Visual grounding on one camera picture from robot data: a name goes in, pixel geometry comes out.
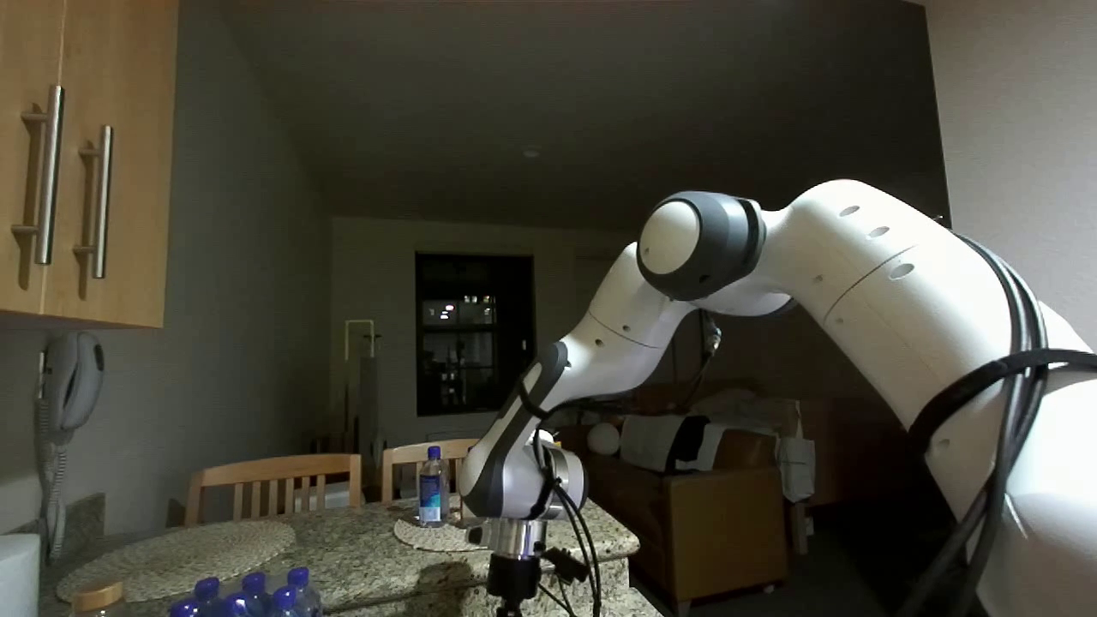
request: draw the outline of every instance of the black cable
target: black cable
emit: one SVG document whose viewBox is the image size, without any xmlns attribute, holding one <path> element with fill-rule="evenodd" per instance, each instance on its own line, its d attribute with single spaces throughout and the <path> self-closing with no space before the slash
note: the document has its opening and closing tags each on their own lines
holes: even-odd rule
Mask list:
<svg viewBox="0 0 1097 617">
<path fill-rule="evenodd" d="M 577 544 L 582 553 L 582 561 L 589 568 L 589 593 L 592 593 L 592 613 L 601 617 L 601 564 L 598 564 L 598 544 L 592 544 L 592 536 L 577 508 L 577 501 L 560 486 L 557 478 L 557 469 L 552 469 L 552 456 L 544 451 L 544 441 L 538 438 L 538 432 L 544 427 L 544 419 L 538 419 L 535 424 L 535 461 L 549 483 L 549 490 L 560 496 L 568 523 L 574 523 L 574 536 L 577 536 Z"/>
<path fill-rule="evenodd" d="M 709 346 L 702 349 L 702 361 L 697 364 L 694 382 L 688 382 L 688 392 L 687 392 L 687 398 L 681 398 L 681 411 L 694 406 L 697 387 L 702 382 L 709 361 L 714 361 L 716 349 L 725 346 L 725 342 L 719 342 L 719 339 L 725 339 L 725 329 L 719 329 L 716 321 L 702 321 L 702 325 L 716 329 L 716 342 L 714 342 L 714 349 L 709 349 Z"/>
<path fill-rule="evenodd" d="M 605 613 L 605 573 L 601 573 L 592 536 L 586 526 L 586 516 L 581 514 L 581 502 L 566 490 L 560 490 L 560 496 L 562 496 L 562 502 L 568 510 L 568 523 L 577 532 L 577 544 L 581 544 L 582 561 L 589 568 L 589 593 L 592 593 L 589 602 L 592 602 L 592 613 L 601 617 Z"/>
<path fill-rule="evenodd" d="M 1032 346 L 1041 349 L 1046 333 L 1041 333 L 1041 317 L 1037 312 L 1032 290 L 992 249 L 984 249 L 978 244 L 969 244 L 969 248 L 987 260 L 987 268 L 994 270 L 994 276 L 1006 290 L 1008 317 L 1013 317 L 1013 352 L 1021 352 Z M 982 492 L 973 496 L 973 502 L 966 508 L 966 514 L 961 516 L 961 523 L 954 526 L 954 536 L 947 539 L 938 555 L 920 577 L 920 582 L 916 582 L 913 597 L 902 602 L 897 617 L 916 617 L 934 598 L 934 593 L 938 593 L 947 568 L 958 561 L 958 555 L 978 536 L 978 549 L 969 555 L 961 597 L 954 598 L 954 613 L 969 611 L 973 589 L 984 577 L 987 555 L 997 539 L 997 523 L 1000 523 L 1000 510 L 1006 510 L 1006 486 L 1008 486 L 1013 461 L 1018 460 L 1018 441 L 1024 441 L 1032 419 L 1040 411 L 1041 382 L 1030 382 L 1030 376 L 1032 376 L 1032 369 L 1024 369 L 1021 376 L 1008 376 L 1008 382 L 1006 382 L 1008 401 L 1006 401 L 1006 419 L 1000 419 L 1000 432 L 997 432 L 997 467 L 984 478 Z"/>
<path fill-rule="evenodd" d="M 1030 290 L 1030 285 L 1008 270 L 1006 264 L 994 260 L 994 270 L 1006 281 L 1013 302 L 1018 304 L 1018 321 L 1021 321 L 1021 349 L 1046 349 L 1046 325 L 1040 317 L 1040 308 L 1037 308 L 1037 297 Z M 963 577 L 963 586 L 961 586 L 961 597 L 950 611 L 950 617 L 963 617 L 978 597 L 978 582 L 992 561 L 992 553 L 994 553 L 994 539 L 1000 536 L 1000 522 L 1006 522 L 1006 496 L 1008 496 L 1008 477 L 1018 461 L 1018 451 L 1024 449 L 1030 441 L 1030 427 L 1040 416 L 1040 401 L 1046 395 L 1046 380 L 1050 380 L 1050 369 L 1046 368 L 1032 368 L 1018 376 L 1013 376 L 1013 395 L 1008 395 L 1008 411 L 1000 419 L 1000 441 L 997 441 L 997 467 L 992 472 L 992 501 L 987 501 L 987 514 L 984 514 L 984 532 L 982 532 L 982 542 L 973 544 L 969 553 L 969 568 Z"/>
<path fill-rule="evenodd" d="M 541 582 L 541 593 L 544 593 L 557 605 L 562 605 L 562 613 L 568 613 L 568 617 L 577 613 L 574 602 L 568 602 L 568 597 L 566 597 L 566 589 L 562 589 L 562 597 L 557 597 L 557 593 Z"/>
</svg>

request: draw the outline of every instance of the blue object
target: blue object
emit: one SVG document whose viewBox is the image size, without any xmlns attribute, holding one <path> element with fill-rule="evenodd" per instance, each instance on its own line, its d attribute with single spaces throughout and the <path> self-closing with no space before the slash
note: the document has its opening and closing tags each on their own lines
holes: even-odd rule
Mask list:
<svg viewBox="0 0 1097 617">
<path fill-rule="evenodd" d="M 246 605 L 245 617 L 268 617 L 268 611 L 271 611 L 268 577 L 265 573 L 246 573 L 241 580 L 241 598 Z"/>
<path fill-rule="evenodd" d="M 309 582 L 309 568 L 287 568 L 285 582 L 297 593 L 301 617 L 322 617 L 319 589 Z"/>
<path fill-rule="evenodd" d="M 301 593 L 296 586 L 277 586 L 268 617 L 305 617 Z"/>
<path fill-rule="evenodd" d="M 167 617 L 200 617 L 200 602 L 192 597 L 177 598 L 167 605 Z"/>
<path fill-rule="evenodd" d="M 450 508 L 450 478 L 444 469 L 444 449 L 430 446 L 426 449 L 426 467 L 420 472 L 420 523 L 447 523 L 447 508 Z"/>
<path fill-rule="evenodd" d="M 218 598 L 217 613 L 218 617 L 254 617 L 245 593 Z"/>
<path fill-rule="evenodd" d="M 218 597 L 218 580 L 217 577 L 194 582 L 194 597 L 192 598 L 200 605 L 200 617 L 217 617 L 218 613 L 217 597 Z"/>
</svg>

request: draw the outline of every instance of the granite countertop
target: granite countertop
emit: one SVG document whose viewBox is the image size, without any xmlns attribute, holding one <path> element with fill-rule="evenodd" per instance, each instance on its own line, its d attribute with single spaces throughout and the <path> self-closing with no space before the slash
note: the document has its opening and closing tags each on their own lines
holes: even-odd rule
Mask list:
<svg viewBox="0 0 1097 617">
<path fill-rule="evenodd" d="M 309 564 L 329 611 L 488 582 L 488 549 L 410 549 L 394 536 L 394 522 L 399 514 L 382 502 L 368 502 L 361 514 L 325 510 L 287 522 L 297 532 L 297 549 L 287 558 Z M 640 549 L 639 536 L 592 501 L 582 502 L 582 522 L 601 561 L 629 558 Z M 549 544 L 581 549 L 566 516 L 549 522 Z"/>
<path fill-rule="evenodd" d="M 394 536 L 400 516 L 407 516 L 407 510 L 389 510 L 382 502 L 285 516 L 285 523 L 296 526 L 296 544 L 265 564 L 268 586 L 281 586 L 290 564 L 309 564 L 325 613 L 407 613 L 410 605 L 414 613 L 485 613 L 488 602 L 496 605 L 485 589 L 490 568 L 488 549 L 414 549 Z M 648 602 L 629 582 L 629 555 L 640 549 L 639 536 L 592 501 L 582 502 L 582 522 L 598 544 L 606 613 L 658 613 L 640 611 Z M 581 555 L 568 516 L 552 516 L 544 539 L 549 549 Z M 589 593 L 582 593 L 586 582 L 568 586 L 574 598 L 589 602 Z M 167 602 L 172 598 L 129 602 L 126 613 L 165 613 Z M 538 597 L 538 602 L 544 611 L 527 613 L 560 613 L 549 598 Z"/>
</svg>

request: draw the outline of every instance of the white robotic arm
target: white robotic arm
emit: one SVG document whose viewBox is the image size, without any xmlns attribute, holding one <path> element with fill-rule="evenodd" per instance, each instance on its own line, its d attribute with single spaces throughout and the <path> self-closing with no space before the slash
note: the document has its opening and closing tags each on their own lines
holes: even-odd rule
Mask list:
<svg viewBox="0 0 1097 617">
<path fill-rule="evenodd" d="M 526 372 L 522 395 L 466 461 L 466 501 L 496 523 L 490 549 L 510 561 L 535 558 L 552 490 L 582 501 L 582 467 L 544 446 L 541 411 L 639 387 L 694 308 L 768 314 L 790 297 L 925 438 L 925 467 L 961 526 L 997 532 L 994 544 L 978 536 L 961 542 L 984 561 L 984 605 L 994 617 L 1095 611 L 1097 380 L 1058 369 L 1072 361 L 1097 368 L 1089 349 L 994 253 L 860 183 L 815 185 L 778 211 L 716 193 L 679 193 L 655 209 L 589 314 Z M 958 395 L 982 368 L 1024 352 L 1032 364 Z M 938 401 L 958 401 L 947 406 L 954 416 L 925 424 L 925 406 L 938 411 Z M 992 514 L 969 522 L 987 492 Z"/>
</svg>

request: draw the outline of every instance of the chair back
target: chair back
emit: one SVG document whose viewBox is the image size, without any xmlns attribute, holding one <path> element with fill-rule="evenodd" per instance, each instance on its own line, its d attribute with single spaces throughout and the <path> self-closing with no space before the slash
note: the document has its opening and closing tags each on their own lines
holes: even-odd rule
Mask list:
<svg viewBox="0 0 1097 617">
<path fill-rule="evenodd" d="M 122 582 L 108 582 L 96 589 L 78 589 L 71 597 L 71 617 L 100 617 L 110 613 L 110 605 L 122 602 Z"/>
<path fill-rule="evenodd" d="M 305 451 L 241 460 L 205 467 L 192 477 L 184 501 L 184 523 L 202 523 L 202 501 L 209 490 L 232 492 L 232 522 L 241 516 L 285 516 L 296 510 L 322 510 L 333 490 L 345 483 L 350 508 L 364 502 L 364 456 L 356 451 Z"/>
<path fill-rule="evenodd" d="M 450 469 L 450 486 L 460 492 L 460 467 L 462 460 L 470 456 L 470 449 L 478 446 L 480 438 L 436 438 L 436 441 L 405 441 L 405 446 L 390 446 L 382 451 L 382 502 L 390 508 L 394 502 L 394 472 L 399 467 L 414 467 L 414 472 L 426 467 L 430 460 L 430 446 L 438 446 L 444 449 L 444 461 Z"/>
</svg>

